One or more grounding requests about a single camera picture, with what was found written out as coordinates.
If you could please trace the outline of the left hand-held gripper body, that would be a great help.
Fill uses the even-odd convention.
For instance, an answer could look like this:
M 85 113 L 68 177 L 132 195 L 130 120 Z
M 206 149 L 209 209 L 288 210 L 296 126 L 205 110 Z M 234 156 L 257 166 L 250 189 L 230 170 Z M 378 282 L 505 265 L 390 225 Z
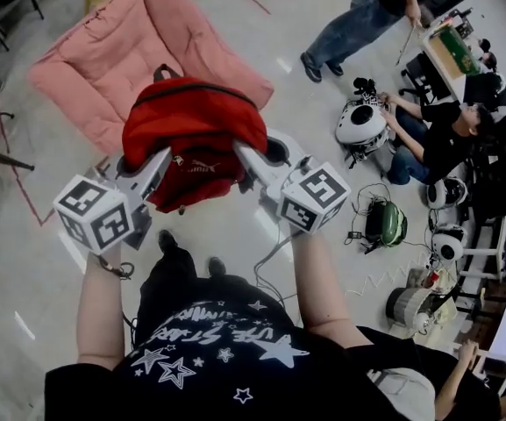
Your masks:
M 67 235 L 96 255 L 120 242 L 138 250 L 152 225 L 148 198 L 136 190 L 140 168 L 130 171 L 117 154 L 74 176 L 53 201 Z

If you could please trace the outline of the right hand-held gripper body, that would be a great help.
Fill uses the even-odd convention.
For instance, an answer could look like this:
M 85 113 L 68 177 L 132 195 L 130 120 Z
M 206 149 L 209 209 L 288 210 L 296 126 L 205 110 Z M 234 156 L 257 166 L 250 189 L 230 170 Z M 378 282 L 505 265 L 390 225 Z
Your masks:
M 274 129 L 267 131 L 267 152 L 256 173 L 265 196 L 276 203 L 277 216 L 309 234 L 335 217 L 351 193 L 330 163 Z

